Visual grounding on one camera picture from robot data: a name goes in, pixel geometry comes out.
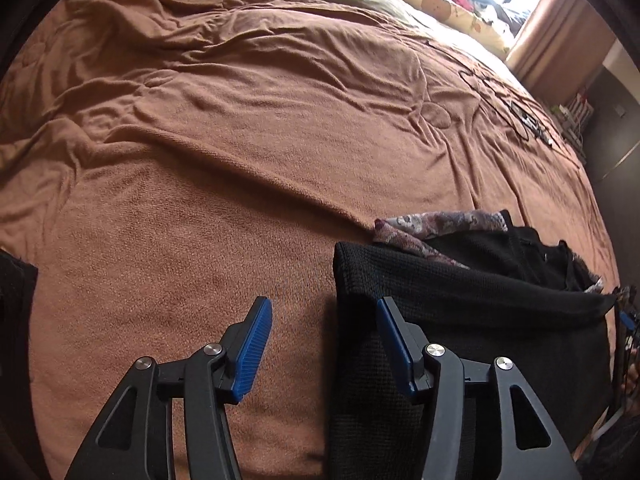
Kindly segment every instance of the folded black garment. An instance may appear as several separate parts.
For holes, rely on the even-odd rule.
[[[507,233],[461,232],[428,243],[471,268],[387,246],[335,247],[331,478],[409,479],[418,455],[423,408],[396,390],[376,331],[374,308],[383,296],[393,297],[404,319],[431,342],[460,358],[513,359],[571,450],[612,396],[604,315],[615,297],[583,292],[588,271],[566,244],[544,246],[534,230],[513,226]],[[481,438],[473,435],[474,408],[465,403],[466,478],[473,471],[468,452]]]
[[[31,407],[29,318],[38,269],[0,250],[0,478],[50,478]]]

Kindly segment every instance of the patterned fabric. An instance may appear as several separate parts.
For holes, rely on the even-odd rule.
[[[460,231],[502,231],[507,232],[507,224],[501,213],[487,213],[479,209],[473,211],[437,211],[377,218],[374,223],[373,241],[386,244],[409,254],[421,256],[427,260],[456,267],[468,267],[446,254],[431,247],[425,240]],[[584,267],[593,285],[585,292],[600,294],[604,290],[604,280],[591,272],[579,254],[572,253],[577,265]]]

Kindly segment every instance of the bed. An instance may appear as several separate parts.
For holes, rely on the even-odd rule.
[[[0,83],[0,246],[39,269],[31,395],[54,480],[137,357],[190,355],[256,295],[274,328],[229,410],[244,478],[322,476],[334,244],[370,242],[376,218],[506,208],[618,284],[585,171],[542,107],[418,12],[62,0],[40,23]],[[498,96],[553,147],[505,121]]]

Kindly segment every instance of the metal bolt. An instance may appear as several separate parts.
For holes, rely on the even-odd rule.
[[[444,354],[444,346],[437,343],[431,343],[429,346],[427,346],[427,353],[434,357],[440,357],[442,354]]]
[[[153,363],[153,359],[151,357],[141,357],[136,361],[136,368],[138,370],[146,370]]]
[[[508,357],[498,357],[495,360],[495,364],[501,370],[511,370],[513,368],[513,361]]]
[[[203,348],[203,350],[207,355],[218,355],[222,352],[222,345],[219,343],[209,343]]]

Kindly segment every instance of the curtain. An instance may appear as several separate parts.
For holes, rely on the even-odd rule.
[[[533,97],[565,104],[591,80],[615,39],[586,0],[540,0],[506,63]]]

